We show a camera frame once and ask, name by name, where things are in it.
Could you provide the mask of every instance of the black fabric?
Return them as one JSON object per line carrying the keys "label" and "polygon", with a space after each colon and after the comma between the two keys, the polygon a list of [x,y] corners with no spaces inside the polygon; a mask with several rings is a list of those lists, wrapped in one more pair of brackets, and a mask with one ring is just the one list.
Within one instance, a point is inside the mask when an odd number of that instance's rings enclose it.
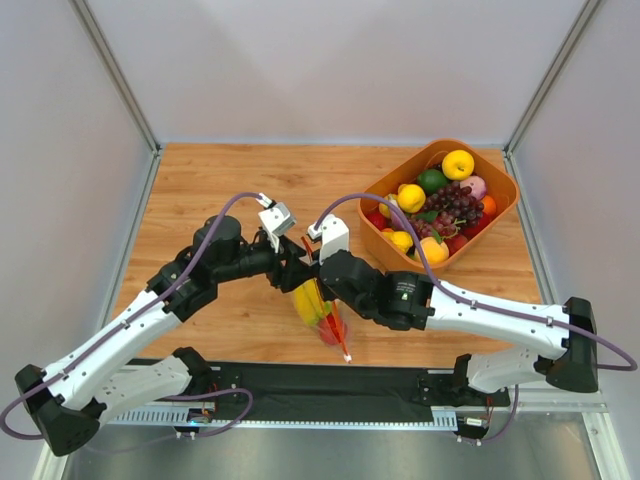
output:
{"label": "black fabric", "polygon": [[[155,361],[131,363],[149,365]],[[209,365],[220,368],[219,389],[236,385],[253,393],[254,407],[248,420],[283,422],[428,422],[433,420],[429,404],[438,403],[423,399],[421,383],[425,376],[452,376],[429,374],[423,368],[234,362]],[[495,406],[509,405],[507,393],[491,397]],[[216,418],[231,420],[245,406],[244,395],[220,397]]]}

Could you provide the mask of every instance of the green lime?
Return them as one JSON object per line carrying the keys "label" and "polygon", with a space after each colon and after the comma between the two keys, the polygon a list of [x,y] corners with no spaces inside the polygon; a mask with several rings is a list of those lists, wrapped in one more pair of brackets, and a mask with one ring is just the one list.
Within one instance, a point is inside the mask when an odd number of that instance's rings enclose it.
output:
{"label": "green lime", "polygon": [[430,168],[418,175],[416,183],[422,187],[427,195],[431,195],[436,193],[439,188],[447,186],[449,180],[441,171]]}

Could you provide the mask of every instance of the white wall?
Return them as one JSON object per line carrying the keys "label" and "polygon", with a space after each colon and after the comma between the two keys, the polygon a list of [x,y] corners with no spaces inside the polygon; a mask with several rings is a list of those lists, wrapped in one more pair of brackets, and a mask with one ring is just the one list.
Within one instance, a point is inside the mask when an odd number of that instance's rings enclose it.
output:
{"label": "white wall", "polygon": [[[66,0],[0,8],[0,408],[97,327],[150,159]],[[23,409],[10,424],[35,427]],[[42,442],[0,433],[2,478]]]}
{"label": "white wall", "polygon": [[504,143],[583,0],[90,0],[162,141]]}
{"label": "white wall", "polygon": [[[640,359],[640,3],[604,2],[516,161],[561,299],[592,300],[599,333]],[[600,349],[602,361],[617,362]],[[640,375],[602,372],[631,478]]]}

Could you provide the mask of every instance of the yellow lemon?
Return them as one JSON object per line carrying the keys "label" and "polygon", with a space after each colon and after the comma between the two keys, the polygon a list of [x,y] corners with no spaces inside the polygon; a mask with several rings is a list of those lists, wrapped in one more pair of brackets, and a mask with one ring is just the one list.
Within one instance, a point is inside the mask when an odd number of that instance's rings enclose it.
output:
{"label": "yellow lemon", "polygon": [[[422,248],[424,256],[427,257],[429,265],[442,263],[449,258],[449,247],[447,247],[447,244],[444,242],[438,243],[433,237],[423,238],[420,241],[420,248]],[[420,261],[417,252],[414,255],[414,259],[418,262]]]}
{"label": "yellow lemon", "polygon": [[[390,193],[386,197],[386,200],[393,203],[396,207],[398,206],[398,196],[395,193]],[[384,203],[378,204],[378,211],[387,218],[391,218],[391,212],[389,211],[389,207],[387,207]]]}
{"label": "yellow lemon", "polygon": [[413,245],[413,239],[407,232],[393,232],[389,239],[402,253],[407,253]]}
{"label": "yellow lemon", "polygon": [[427,196],[420,185],[409,184],[398,193],[398,206],[407,213],[419,212]]}

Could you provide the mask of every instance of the orange basket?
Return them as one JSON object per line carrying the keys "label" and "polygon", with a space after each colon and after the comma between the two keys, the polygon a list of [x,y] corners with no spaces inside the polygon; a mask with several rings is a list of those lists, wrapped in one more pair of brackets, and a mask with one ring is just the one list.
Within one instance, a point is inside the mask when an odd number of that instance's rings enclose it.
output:
{"label": "orange basket", "polygon": [[[451,264],[461,258],[465,252],[481,242],[489,230],[500,221],[504,215],[513,209],[520,199],[520,189],[513,178],[499,168],[492,165],[487,159],[476,152],[469,145],[452,139],[435,140],[423,148],[409,160],[399,165],[387,175],[365,190],[380,197],[390,193],[396,193],[403,183],[413,183],[418,175],[432,165],[442,162],[444,157],[453,150],[465,150],[469,152],[475,162],[475,173],[487,182],[487,194],[496,201],[496,215],[480,233],[473,237],[460,250],[451,255],[442,263],[431,265],[434,273],[445,271]],[[358,215],[360,216],[360,235],[365,248],[377,258],[387,270],[410,270],[424,272],[422,263],[412,260],[398,250],[380,230],[367,220],[366,214],[377,210],[378,202],[363,198],[358,203]]]}

